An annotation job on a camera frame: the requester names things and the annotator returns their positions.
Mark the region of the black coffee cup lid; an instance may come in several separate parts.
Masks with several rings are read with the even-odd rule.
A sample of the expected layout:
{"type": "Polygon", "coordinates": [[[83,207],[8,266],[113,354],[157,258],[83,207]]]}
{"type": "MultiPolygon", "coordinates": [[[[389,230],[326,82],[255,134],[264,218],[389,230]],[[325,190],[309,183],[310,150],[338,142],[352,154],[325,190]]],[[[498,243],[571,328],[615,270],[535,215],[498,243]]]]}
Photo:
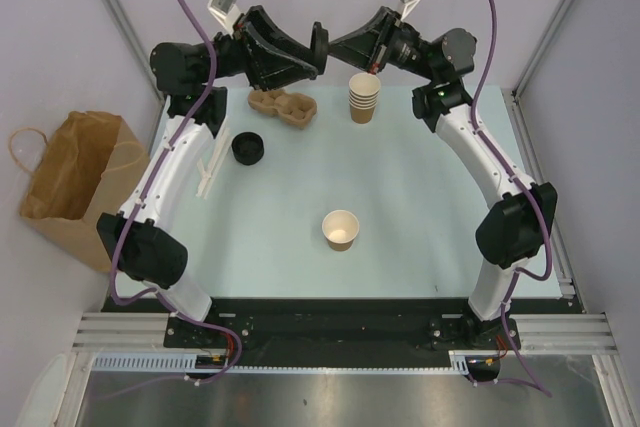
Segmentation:
{"type": "Polygon", "coordinates": [[[317,69],[318,74],[322,75],[326,70],[329,56],[329,33],[319,21],[316,21],[312,27],[310,49],[312,52],[312,64],[317,69]]]}

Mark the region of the brown pulp cup carrier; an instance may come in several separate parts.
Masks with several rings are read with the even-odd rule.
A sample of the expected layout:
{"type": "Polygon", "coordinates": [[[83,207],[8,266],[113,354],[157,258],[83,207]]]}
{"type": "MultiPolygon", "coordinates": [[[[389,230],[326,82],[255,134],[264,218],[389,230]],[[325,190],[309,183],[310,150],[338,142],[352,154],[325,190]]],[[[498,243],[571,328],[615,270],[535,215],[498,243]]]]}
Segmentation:
{"type": "Polygon", "coordinates": [[[256,112],[277,117],[301,130],[305,129],[317,114],[317,103],[312,97],[298,92],[289,93],[284,89],[253,90],[248,95],[248,104],[256,112]]]}

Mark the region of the single brown paper cup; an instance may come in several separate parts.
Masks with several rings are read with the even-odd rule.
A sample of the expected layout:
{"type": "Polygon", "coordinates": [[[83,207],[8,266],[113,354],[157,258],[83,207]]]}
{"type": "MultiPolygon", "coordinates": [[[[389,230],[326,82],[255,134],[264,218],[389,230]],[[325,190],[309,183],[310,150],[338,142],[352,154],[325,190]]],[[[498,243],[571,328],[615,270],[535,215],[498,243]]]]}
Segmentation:
{"type": "Polygon", "coordinates": [[[348,250],[359,234],[358,218],[347,210],[329,212],[321,224],[322,233],[331,249],[338,252],[348,250]]]}

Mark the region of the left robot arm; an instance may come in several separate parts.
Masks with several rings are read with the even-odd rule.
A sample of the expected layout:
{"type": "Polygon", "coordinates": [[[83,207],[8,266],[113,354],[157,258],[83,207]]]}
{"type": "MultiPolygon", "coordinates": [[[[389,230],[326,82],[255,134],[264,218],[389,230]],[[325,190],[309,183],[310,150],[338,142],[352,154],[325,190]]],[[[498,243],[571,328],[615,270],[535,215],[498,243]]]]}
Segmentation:
{"type": "Polygon", "coordinates": [[[163,42],[150,54],[168,119],[150,165],[114,214],[103,213],[97,231],[112,262],[110,276],[125,274],[145,294],[164,299],[172,312],[189,318],[186,334],[197,345],[214,344],[221,323],[209,315],[211,298],[187,271],[188,251],[169,233],[185,185],[202,154],[220,150],[226,133],[227,90],[219,77],[243,74],[261,90],[275,90],[325,71],[329,34],[320,22],[309,45],[278,28],[261,6],[241,14],[228,34],[201,44],[163,42]]]}

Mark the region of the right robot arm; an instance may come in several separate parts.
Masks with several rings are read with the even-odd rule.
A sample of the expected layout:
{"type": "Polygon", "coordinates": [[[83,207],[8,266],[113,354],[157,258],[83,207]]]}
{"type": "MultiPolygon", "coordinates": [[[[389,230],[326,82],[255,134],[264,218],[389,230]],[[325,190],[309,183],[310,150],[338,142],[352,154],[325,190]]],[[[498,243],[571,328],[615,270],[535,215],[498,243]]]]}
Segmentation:
{"type": "Polygon", "coordinates": [[[462,28],[424,40],[399,13],[382,7],[364,26],[331,41],[329,54],[369,74],[391,64],[427,79],[412,92],[414,116],[454,151],[488,207],[475,233],[483,263],[460,320],[463,340],[484,348],[507,326],[519,277],[551,276],[558,194],[519,169],[480,121],[477,97],[463,83],[474,69],[476,43],[462,28]]]}

